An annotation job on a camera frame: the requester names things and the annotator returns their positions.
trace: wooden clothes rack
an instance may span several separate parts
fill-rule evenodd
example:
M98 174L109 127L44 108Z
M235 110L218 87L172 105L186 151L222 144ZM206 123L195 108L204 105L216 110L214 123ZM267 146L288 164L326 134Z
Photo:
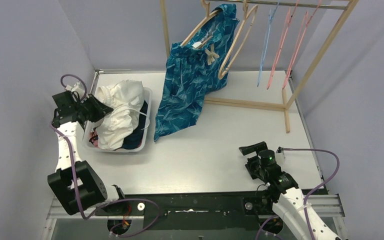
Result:
M229 2L229 3L244 3L243 0L209 0L210 2ZM301 83L298 85L298 87L293 92L292 96L288 99L288 96L286 94L286 90L283 89L281 91L282 94L282 103L271 103L271 102L259 102L259 101L246 101L246 100L237 100L237 99L227 99L227 98L217 98L217 97L205 97L205 103L207 104L216 104L216 105L225 105L225 106L233 106L233 107L242 107L242 108L253 108L253 109L262 109L262 110L272 110L272 111L280 111L284 112L284 121L285 121L285 130L286 133L289 133L291 131L291 125L289 121L289 109L291 105L294 103L295 99L297 99L298 95L300 94L303 87L306 85L307 81L313 74L314 70L316 69L317 65L319 64L322 57L325 55L326 51L328 50L329 46L337 36L338 32L344 25L345 21L350 16L351 12L359 2L359 0L340 0L344 2L348 2L346 6L337 6L337 5L316 5L316 4L308 4L308 3L299 3L297 6L300 8L317 8L320 9L332 9L332 10L342 10L342 14L340 15L339 19L337 20L335 26L330 31L329 35L327 36L326 40L324 41L323 45L321 46L320 50L318 51L317 55L312 60L310 66L308 67L307 71L305 72L304 76L302 77ZM278 4L277 1L260 1L260 0L248 0L245 1L245 3L248 4L258 4L258 5L274 5L276 6ZM163 25L163 31L164 31L164 40L165 40L165 50L167 57L170 56L170 41L169 41L169 28L168 28L168 20L167 20L167 13L166 13L166 1L160 0L160 7L161 7L161 14L162 14L162 25ZM289 6L294 7L296 5L296 2L280 2L279 6Z

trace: teal patterned garment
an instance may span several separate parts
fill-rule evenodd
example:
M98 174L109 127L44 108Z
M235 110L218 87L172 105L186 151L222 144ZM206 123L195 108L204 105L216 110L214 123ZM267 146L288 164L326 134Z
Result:
M164 89L155 117L154 141L197 123L207 93L226 86L228 74L218 78L220 66L233 41L236 5L222 4L215 17L210 19L185 46L181 42L171 45L166 63ZM203 42L195 49L193 44Z

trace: dark blue cloth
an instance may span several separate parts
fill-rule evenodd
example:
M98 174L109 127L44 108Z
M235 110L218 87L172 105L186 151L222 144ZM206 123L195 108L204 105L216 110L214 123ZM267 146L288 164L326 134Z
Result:
M181 42L177 42L171 46L162 99L155 117L154 141L194 126L203 108L205 95L227 84L228 74L219 79L218 73L232 45L239 20L236 19L235 4L222 4L216 9L221 12L202 26L187 45L181 46ZM212 36L211 39L200 49L192 46L209 36ZM205 50L211 50L211 45L214 45L214 52L219 58L208 65Z
M147 114L148 111L148 103L143 101L142 108L140 112L143 114ZM144 128L147 122L147 116L140 114L139 115L139 125L133 130L133 132L124 138L123 145L121 149L137 149L142 144L142 138L144 137Z

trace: pink hanger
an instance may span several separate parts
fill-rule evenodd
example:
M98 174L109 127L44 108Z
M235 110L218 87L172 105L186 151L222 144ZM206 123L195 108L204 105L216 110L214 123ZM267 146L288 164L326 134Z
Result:
M287 71L286 71L285 79L284 79L284 81L283 81L282 90L283 90L283 89L286 87L286 85L288 84L288 79L289 79L289 76L291 75L292 66L295 64L295 60L297 59L297 55L298 55L298 52L300 51L301 43L303 42L303 39L304 39L304 36L305 36L305 34L306 34L307 28L309 27L309 24L310 24L311 20L313 19L314 14L316 14L317 10L319 9L320 4L322 4L322 0L319 0L319 1L318 1L318 5L317 5L317 7L315 8L315 10L314 10L314 12L312 13L312 15L309 17L307 23L305 24L304 31L301 33L301 31L302 31L302 29L303 29L303 25L304 25L305 21L306 21L307 18L308 18L309 11L307 11L307 12L305 13L305 15L304 15L304 19L302 20L302 23L301 23L301 28L299 29L298 38L296 39L296 42L295 42L295 48L293 49L293 54L292 54L292 57L291 57L291 59L290 59L290 62L289 62L289 66L288 66L288 68L287 68Z
M285 43L286 35L288 34L289 26L291 25L292 18L294 17L294 13L295 13L295 10L297 10L297 6L298 6L299 2L300 2L300 0L296 1L295 7L293 8L293 11L292 11L291 15L290 15L291 8L289 8L289 10L288 10L288 12L286 14L286 19L285 19L285 23L283 25L282 35L280 37L279 48L277 49L276 57L274 58L273 66L271 67L271 73L270 73L270 78L268 79L267 89L269 89L270 85L272 84L273 76L275 75L276 65L279 62L279 58L281 56L282 48L283 48L284 43Z

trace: wooden hanger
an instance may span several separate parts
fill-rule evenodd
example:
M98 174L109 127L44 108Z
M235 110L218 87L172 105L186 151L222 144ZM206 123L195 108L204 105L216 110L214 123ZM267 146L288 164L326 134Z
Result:
M280 37L279 48L277 49L276 57L274 58L273 66L271 67L271 73L270 73L270 77L268 79L267 89L269 89L270 85L272 84L273 76L275 75L276 65L279 62L282 48L284 47L285 39L286 39L286 36L288 34L289 26L291 26L292 18L294 17L294 13L295 13L295 10L297 10L299 2L300 2L300 0L296 1L295 7L293 8L293 11L292 11L292 14L291 14L291 8L289 8L289 10L286 14L286 19L285 19L285 22L283 24L282 35Z
M308 18L309 11L307 11L305 13L304 19L302 20L302 23L301 23L301 28L299 29L298 37L296 38L295 48L293 49L293 54L292 54L292 57L290 59L287 71L286 71L286 76L285 76L285 79L283 81L282 90L288 84L288 79L289 79L289 76L291 75L292 66L295 64L295 60L297 59L297 55L298 55L298 52L300 51L301 43L303 42L304 36L306 35L307 28L309 27L309 24L310 24L311 20L313 19L314 14L316 14L317 9L319 9L321 4L322 4L322 0L319 0L317 7L315 8L314 12L312 13L312 15L309 18ZM304 28L303 32L301 33L301 31L303 29L304 22L307 19L308 19L308 21L306 22L305 28Z
M186 37L186 39L180 44L180 46L185 46L189 43L189 41L195 36L195 34L212 18L214 18L217 14L220 13L221 9L217 9L210 13L210 3L206 2L205 0L200 0L202 7L205 9L205 17L204 19L192 30L191 33ZM205 39L200 46L197 47L199 49L202 47L208 40L211 39L212 36L209 36L207 39Z
M254 24L254 21L256 19L256 15L257 15L258 5L253 6L251 8L251 10L248 12L248 0L243 0L242 9L243 9L243 20L242 20L242 23L240 24L240 27L239 27L236 35L234 36L232 45L231 45L229 51L227 52L227 55L224 58L223 63L221 64L220 69L218 70L218 79L222 79L228 73L229 68L231 67L231 65L235 61L236 57L238 56L239 52L241 51L242 47L244 46L244 43L247 40L248 35L250 34L251 29L253 28L253 24ZM226 64L229 61L230 56L232 55L233 48L236 45L236 42L238 41L238 38L239 38L239 36L240 36L240 34L242 32L242 29L244 28L244 25L247 22L247 20L250 18L251 14L253 14L253 16L252 16L251 24L249 25L248 31L246 32L245 37L244 37L242 43L240 44L239 48L237 49L236 53L231 58L229 64L227 65L227 67L225 67Z

